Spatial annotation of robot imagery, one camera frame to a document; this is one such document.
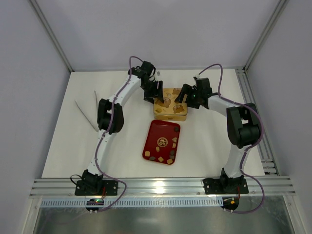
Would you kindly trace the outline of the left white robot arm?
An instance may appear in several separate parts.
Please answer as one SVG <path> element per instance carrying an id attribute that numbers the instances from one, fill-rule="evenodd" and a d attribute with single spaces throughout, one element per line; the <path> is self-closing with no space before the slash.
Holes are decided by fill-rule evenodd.
<path id="1" fill-rule="evenodd" d="M 138 89 L 144 91 L 143 99 L 151 104 L 163 97 L 163 82 L 153 78 L 156 68 L 150 62 L 143 61 L 140 66 L 130 67 L 128 77 L 118 91 L 109 99 L 101 99 L 97 108 L 99 128 L 95 155 L 88 168 L 76 183 L 75 195 L 100 195 L 104 189 L 103 178 L 112 178 L 104 173 L 100 165 L 110 150 L 110 146 L 124 125 L 123 107 L 130 96 Z"/>

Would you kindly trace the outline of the silver tin lid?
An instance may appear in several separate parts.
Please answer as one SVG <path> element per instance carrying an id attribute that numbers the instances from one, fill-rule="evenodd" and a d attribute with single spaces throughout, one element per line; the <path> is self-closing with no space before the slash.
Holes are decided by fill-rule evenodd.
<path id="1" fill-rule="evenodd" d="M 186 97 L 182 102 L 175 102 L 175 99 L 180 94 L 182 88 L 164 88 L 163 89 L 163 102 L 158 98 L 154 98 L 154 114 L 156 117 L 186 117 L 188 107 L 185 103 Z"/>

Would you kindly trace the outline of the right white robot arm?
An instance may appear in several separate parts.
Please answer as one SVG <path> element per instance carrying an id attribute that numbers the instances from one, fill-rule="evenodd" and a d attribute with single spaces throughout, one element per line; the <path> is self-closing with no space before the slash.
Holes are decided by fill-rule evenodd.
<path id="1" fill-rule="evenodd" d="M 226 165 L 221 169 L 217 179 L 203 180 L 205 193 L 210 194 L 247 194 L 248 187 L 243 168 L 248 151 L 261 137 L 261 123 L 255 104 L 236 104 L 226 100 L 222 95 L 214 93 L 208 78 L 194 78 L 195 85 L 184 84 L 175 99 L 185 102 L 188 107 L 198 109 L 201 106 L 213 110 L 226 117 L 227 134 L 231 143 Z"/>

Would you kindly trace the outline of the metal tongs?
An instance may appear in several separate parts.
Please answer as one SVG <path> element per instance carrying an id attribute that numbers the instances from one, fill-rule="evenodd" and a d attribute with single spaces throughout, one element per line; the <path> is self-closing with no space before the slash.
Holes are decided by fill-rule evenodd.
<path id="1" fill-rule="evenodd" d="M 74 100 L 77 108 L 83 115 L 83 117 L 87 120 L 87 122 L 91 125 L 91 127 L 98 132 L 98 94 L 94 90 L 92 93 L 82 93 L 76 96 Z"/>

